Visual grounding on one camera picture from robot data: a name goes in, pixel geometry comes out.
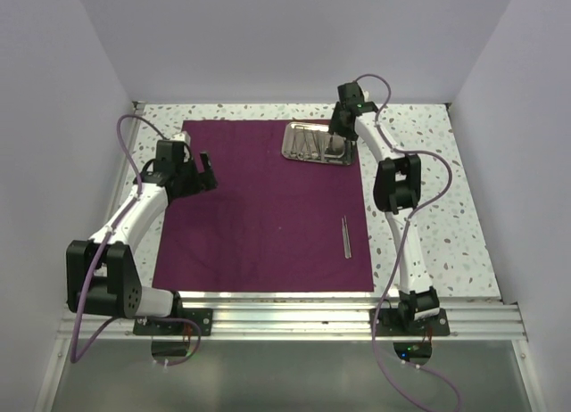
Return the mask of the purple cloth wrap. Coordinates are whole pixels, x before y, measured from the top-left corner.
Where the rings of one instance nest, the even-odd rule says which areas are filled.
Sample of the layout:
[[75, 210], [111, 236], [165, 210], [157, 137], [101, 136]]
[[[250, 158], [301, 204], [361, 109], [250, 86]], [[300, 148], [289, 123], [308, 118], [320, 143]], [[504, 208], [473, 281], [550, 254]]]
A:
[[[283, 120], [184, 123], [218, 180], [165, 213], [153, 286], [217, 293], [370, 292], [360, 167], [290, 161]], [[343, 253], [347, 217], [352, 257]]]

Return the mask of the steel instrument tray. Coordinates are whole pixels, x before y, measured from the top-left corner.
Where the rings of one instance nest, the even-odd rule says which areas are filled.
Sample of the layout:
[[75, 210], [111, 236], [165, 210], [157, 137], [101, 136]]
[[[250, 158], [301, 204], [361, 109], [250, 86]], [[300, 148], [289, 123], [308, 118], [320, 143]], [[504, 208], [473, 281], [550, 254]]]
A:
[[328, 126], [292, 121], [285, 126], [281, 154], [291, 161], [350, 166], [357, 160], [357, 145], [328, 132]]

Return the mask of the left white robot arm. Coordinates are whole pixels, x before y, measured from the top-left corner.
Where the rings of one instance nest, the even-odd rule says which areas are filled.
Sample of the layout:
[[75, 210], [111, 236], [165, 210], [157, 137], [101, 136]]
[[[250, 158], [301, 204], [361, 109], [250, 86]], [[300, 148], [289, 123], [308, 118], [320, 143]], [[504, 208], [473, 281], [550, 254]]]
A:
[[153, 222], [176, 200], [215, 189], [217, 180], [207, 152], [199, 170], [190, 151], [190, 136], [179, 133], [160, 140], [155, 157], [136, 174], [127, 199], [112, 218], [87, 240], [67, 248], [67, 305], [77, 315], [153, 317], [166, 334], [186, 322], [172, 291], [141, 284], [134, 258]]

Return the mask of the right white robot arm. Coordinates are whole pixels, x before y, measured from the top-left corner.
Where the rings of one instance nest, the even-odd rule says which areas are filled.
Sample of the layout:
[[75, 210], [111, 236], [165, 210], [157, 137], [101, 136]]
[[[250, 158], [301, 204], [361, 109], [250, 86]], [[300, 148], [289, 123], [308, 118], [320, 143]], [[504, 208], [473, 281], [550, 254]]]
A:
[[400, 271], [397, 322], [405, 333], [417, 334], [440, 312], [413, 220], [421, 195], [421, 159], [397, 148], [393, 137], [376, 122], [375, 108], [374, 103], [337, 103], [329, 133], [347, 141], [362, 139], [375, 158], [373, 199], [391, 229]]

